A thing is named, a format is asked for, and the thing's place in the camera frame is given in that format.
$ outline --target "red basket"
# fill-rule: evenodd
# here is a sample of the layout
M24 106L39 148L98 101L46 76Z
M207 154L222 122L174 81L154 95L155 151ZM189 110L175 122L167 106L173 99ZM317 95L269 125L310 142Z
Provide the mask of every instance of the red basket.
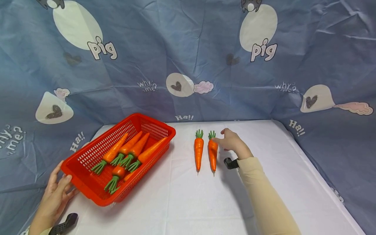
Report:
M113 195L110 195L108 192L104 191L104 188L112 179L111 171L114 169L114 166L107 164L100 175L93 173L91 168L102 160L103 155L119 141L125 133L128 132L128 138L126 140L128 141L141 130L143 133L150 133L150 137L144 149L149 148L164 137L168 137L167 141L164 145L160 146L126 182L120 180L118 183L120 188ZM113 202L121 202L168 150L170 141L175 136L175 133L175 129L165 123L142 114L132 114L66 159L61 169L66 175L72 175L72 183L87 198L95 202L95 204L108 206Z

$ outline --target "white tablecloth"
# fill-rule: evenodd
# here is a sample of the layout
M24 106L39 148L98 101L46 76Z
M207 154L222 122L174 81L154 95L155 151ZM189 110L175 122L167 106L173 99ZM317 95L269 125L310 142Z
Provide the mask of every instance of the white tablecloth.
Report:
M224 158L235 159L235 154L220 151L215 177L210 170L208 132L219 133L225 127L237 132L260 159L303 235L364 234L280 123L264 120L169 125L176 129L169 151L122 203L103 208L82 194L72 200L62 217L64 221L69 213L79 215L70 235L258 234L238 172L227 170L223 164ZM102 127L95 137L110 127ZM199 175L193 154L197 129L204 130L205 140Z

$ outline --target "carrot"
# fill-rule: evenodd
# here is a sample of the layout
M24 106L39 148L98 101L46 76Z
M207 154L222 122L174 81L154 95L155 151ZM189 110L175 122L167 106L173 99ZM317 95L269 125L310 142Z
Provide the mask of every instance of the carrot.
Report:
M213 171L213 175L215 170L217 169L217 152L218 152L218 144L212 140L215 138L215 132L213 133L210 131L209 134L209 143L208 143L208 152L209 152L209 160L210 160L210 167Z
M100 174L103 171L103 168L105 165L109 164L113 159L116 157L116 154L119 151L119 148L124 143L124 141L127 139L128 133L125 133L125 135L114 145L112 148L102 157L102 161L95 165L91 171L94 171L96 174Z
M127 169L132 173L137 168L149 159L149 157L164 143L164 141L167 139L167 137L159 140L157 143L153 144L151 147L149 147L147 150L145 150L142 154L140 154L137 158L137 161L132 163Z
M111 194L113 194L115 192L114 189L116 188L117 182L119 181L119 179L124 178L124 176L125 176L124 167L116 166L112 170L112 179L106 185L105 191L108 190Z
M204 150L204 140L202 139L203 136L203 130L201 130L201 132L200 130L196 131L196 139L194 140L194 160L196 162L197 174L201 169L202 152Z
M117 164L119 164L124 158L124 155L127 155L129 153L130 149L137 143L137 141L141 138L141 136L142 136L142 131L138 132L137 135L135 135L125 145L123 145L119 149L119 155L111 162L111 165L116 166Z
M124 177L124 181L129 180L129 178L133 175L133 173L135 173L135 171L133 171L133 172L127 174L127 175Z
M125 177L124 177L124 181L127 181L127 180L129 180L129 178L133 175L133 173L135 173L135 171L133 171L133 172L131 172L131 173L129 173L129 174L127 174ZM110 194L113 194L114 192L116 192L116 190L118 190L120 188L120 186L119 187L117 187L116 189L114 189L114 190L112 190L112 191L110 191Z
M140 155L142 149L144 148L147 139L149 138L150 133L146 133L138 142L135 144L131 150L129 151L129 154L124 160L122 160L119 165L128 168L129 164L132 162L132 160L138 155Z

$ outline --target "human hand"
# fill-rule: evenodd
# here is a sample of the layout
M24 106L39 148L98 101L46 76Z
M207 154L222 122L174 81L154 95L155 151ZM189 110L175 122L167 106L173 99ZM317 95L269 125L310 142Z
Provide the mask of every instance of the human hand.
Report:
M56 182L62 163L63 161L50 174L41 203L30 225L29 235L39 235L44 230L53 227L68 201L78 193L76 189L69 192L72 188L71 175L63 176L58 183Z
M251 150L243 142L243 140L240 139L238 134L228 128L223 129L221 134L224 135L223 139L212 138L212 140L224 148L225 151L233 150L238 156L239 160L253 157Z

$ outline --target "white oval graphic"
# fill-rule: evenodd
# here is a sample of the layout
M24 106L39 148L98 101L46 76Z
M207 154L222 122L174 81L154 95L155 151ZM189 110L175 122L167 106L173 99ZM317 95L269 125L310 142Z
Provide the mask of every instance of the white oval graphic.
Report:
M314 85L303 95L301 112L316 112L335 106L332 93L326 85Z
M269 41L277 30L278 18L273 7L262 4L257 12L247 13L240 27L240 45L248 52L254 44L262 45L264 39Z
M89 50L88 42L103 39L102 30L94 17L82 5L65 1L65 8L53 10L53 20L63 37L74 46Z
M35 118L43 124L58 124L73 117L73 109L49 92L45 92L35 113Z
M166 79L166 86L171 94L178 97L188 97L194 92L192 80L180 73L170 74Z

